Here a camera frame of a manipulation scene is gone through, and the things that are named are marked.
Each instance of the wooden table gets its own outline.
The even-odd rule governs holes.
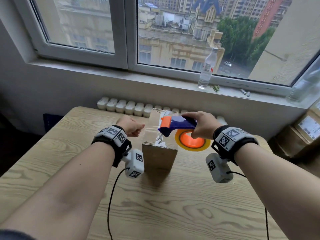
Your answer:
[[[0,178],[0,222],[29,198],[67,161],[88,147],[102,128],[114,125],[122,114],[76,107]],[[147,123],[147,118],[135,117]],[[132,138],[141,149],[142,135]],[[257,136],[260,145],[267,142]],[[213,181],[202,152],[178,149],[171,172],[129,179],[119,178],[114,191],[110,228],[114,239],[267,239],[262,202],[246,178],[234,175],[227,184]],[[233,171],[240,168],[229,163]],[[118,173],[111,170],[105,198],[92,222],[88,239],[109,239],[107,210]],[[268,215],[270,239],[287,239]]]

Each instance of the left hand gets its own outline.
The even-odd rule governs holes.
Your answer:
[[[127,136],[138,137],[141,130],[144,128],[144,124],[140,124],[128,115],[122,116],[116,123],[121,126]]]

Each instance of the hand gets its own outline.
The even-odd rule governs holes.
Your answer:
[[[217,121],[212,114],[202,111],[187,112],[183,113],[181,116],[190,117],[197,120],[197,126],[191,133],[191,137],[193,139],[201,137],[212,140],[215,130],[223,125]]]
[[[144,128],[144,124],[140,124],[131,118],[128,115],[122,116],[118,121],[117,124],[124,129],[127,136],[130,137],[138,137],[141,130]]]

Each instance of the car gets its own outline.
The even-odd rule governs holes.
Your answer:
[[[228,66],[228,67],[232,67],[232,64],[231,64],[230,62],[228,62],[228,61],[226,61],[224,64],[225,64],[226,66]]]

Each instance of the glass pane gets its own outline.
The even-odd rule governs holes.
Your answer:
[[[115,52],[109,0],[33,0],[50,43]]]
[[[214,74],[292,86],[320,49],[319,6],[320,0],[138,0],[138,48],[150,53],[151,65],[201,71],[215,47]]]

